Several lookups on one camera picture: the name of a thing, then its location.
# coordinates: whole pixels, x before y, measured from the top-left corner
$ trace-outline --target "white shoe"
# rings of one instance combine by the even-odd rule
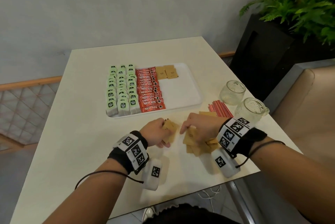
[[[156,213],[155,208],[153,206],[150,206],[146,209],[144,209],[143,217],[142,217],[142,223],[147,220],[147,218],[152,218],[153,215]]]

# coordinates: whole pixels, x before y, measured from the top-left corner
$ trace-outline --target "black planter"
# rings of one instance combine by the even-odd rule
[[[328,44],[315,38],[306,43],[282,25],[251,15],[230,69],[255,98],[263,101],[294,64],[335,57]]]

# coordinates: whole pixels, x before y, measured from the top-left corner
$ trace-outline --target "white table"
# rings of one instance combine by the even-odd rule
[[[111,120],[105,114],[106,72],[111,64],[128,61],[137,67],[186,63],[204,96],[203,103]],[[208,111],[208,104],[218,99],[225,82],[232,79],[237,77],[202,37],[73,50],[11,224],[43,222],[73,191],[82,176],[104,162],[115,141],[159,117],[181,125],[190,112]],[[270,115],[263,117],[257,127],[299,151]],[[148,149],[151,157],[161,158],[163,162],[160,186],[157,191],[148,191],[126,180],[111,217],[259,171],[249,160],[241,172],[226,179],[209,154],[200,158],[187,154],[183,137],[177,134],[169,149]],[[237,162],[244,159],[238,156]]]

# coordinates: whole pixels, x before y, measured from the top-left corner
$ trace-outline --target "beige couch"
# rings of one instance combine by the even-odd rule
[[[306,156],[335,171],[335,66],[305,69],[272,117]]]

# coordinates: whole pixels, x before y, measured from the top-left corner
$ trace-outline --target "green leaves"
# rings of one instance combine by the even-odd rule
[[[260,20],[280,18],[304,41],[314,35],[323,43],[335,43],[335,0],[254,0],[240,10],[240,16],[253,5],[261,6]]]

